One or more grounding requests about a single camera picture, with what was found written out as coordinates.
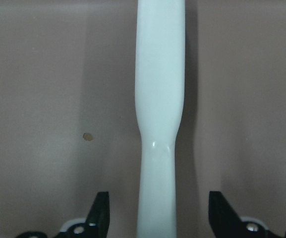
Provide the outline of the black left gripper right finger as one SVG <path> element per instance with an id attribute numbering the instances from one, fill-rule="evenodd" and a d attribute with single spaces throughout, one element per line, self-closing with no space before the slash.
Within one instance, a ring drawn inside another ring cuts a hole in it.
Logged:
<path id="1" fill-rule="evenodd" d="M 216 238 L 245 238 L 244 223 L 220 191 L 209 192 L 208 219 Z"/>

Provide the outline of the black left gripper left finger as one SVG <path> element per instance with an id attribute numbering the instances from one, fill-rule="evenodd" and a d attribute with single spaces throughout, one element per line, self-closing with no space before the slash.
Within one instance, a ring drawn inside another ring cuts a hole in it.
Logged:
<path id="1" fill-rule="evenodd" d="M 98 192 L 86 217 L 87 238 L 106 238 L 110 225 L 110 197 L 108 191 Z"/>

